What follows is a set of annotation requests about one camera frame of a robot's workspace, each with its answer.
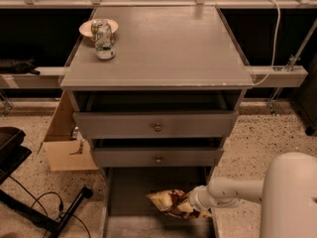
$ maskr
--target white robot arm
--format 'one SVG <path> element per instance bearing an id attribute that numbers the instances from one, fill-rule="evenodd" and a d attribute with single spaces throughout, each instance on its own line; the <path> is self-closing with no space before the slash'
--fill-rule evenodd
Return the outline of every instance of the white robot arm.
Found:
<path id="1" fill-rule="evenodd" d="M 211 178 L 189 195 L 198 211 L 238 206 L 241 199 L 262 205 L 261 238 L 316 238 L 317 159 L 283 154 L 270 164 L 264 180 Z"/>

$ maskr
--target silver can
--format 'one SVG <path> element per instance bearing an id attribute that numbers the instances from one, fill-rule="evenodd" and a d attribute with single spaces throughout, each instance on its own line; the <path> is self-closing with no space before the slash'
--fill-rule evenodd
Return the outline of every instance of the silver can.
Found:
<path id="1" fill-rule="evenodd" d="M 93 20 L 91 33 L 95 44 L 97 57 L 101 60 L 109 60 L 115 56 L 115 40 L 107 20 Z"/>

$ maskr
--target drawer knob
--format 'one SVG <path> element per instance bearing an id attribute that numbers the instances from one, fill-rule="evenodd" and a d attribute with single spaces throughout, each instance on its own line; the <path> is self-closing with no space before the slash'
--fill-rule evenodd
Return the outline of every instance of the drawer knob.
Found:
<path id="1" fill-rule="evenodd" d="M 161 131 L 161 124 L 160 124 L 160 123 L 156 123 L 156 125 L 155 125 L 155 131 L 156 131 L 156 132 L 160 132 L 160 131 Z"/>
<path id="2" fill-rule="evenodd" d="M 160 157 L 160 156 L 157 156 L 157 158 L 156 158 L 156 163 L 157 163 L 157 164 L 160 164 L 160 163 L 161 163 L 161 157 Z"/>

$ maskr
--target cardboard box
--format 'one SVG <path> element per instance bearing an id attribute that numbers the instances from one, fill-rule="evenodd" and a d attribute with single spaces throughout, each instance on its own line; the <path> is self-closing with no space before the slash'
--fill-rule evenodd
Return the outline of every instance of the cardboard box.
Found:
<path id="1" fill-rule="evenodd" d="M 72 105 L 67 93 L 64 92 L 43 141 L 50 168 L 52 171 L 98 170 L 91 157 L 88 142 L 71 140 L 75 128 L 72 114 Z"/>

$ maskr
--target white bowl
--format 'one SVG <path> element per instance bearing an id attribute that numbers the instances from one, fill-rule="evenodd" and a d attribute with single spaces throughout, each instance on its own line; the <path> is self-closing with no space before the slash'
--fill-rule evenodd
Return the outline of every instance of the white bowl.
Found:
<path id="1" fill-rule="evenodd" d="M 80 27 L 79 27 L 79 32 L 81 35 L 83 36 L 86 36 L 86 37 L 89 37 L 90 39 L 92 38 L 92 33 L 91 33 L 91 22 L 93 20 L 89 20 L 89 21 L 86 21 L 85 23 L 83 23 Z M 112 33 L 115 33 L 119 26 L 118 26 L 118 23 L 113 21 L 113 20 L 109 20 L 109 19 L 106 19 L 111 27 L 111 31 Z"/>

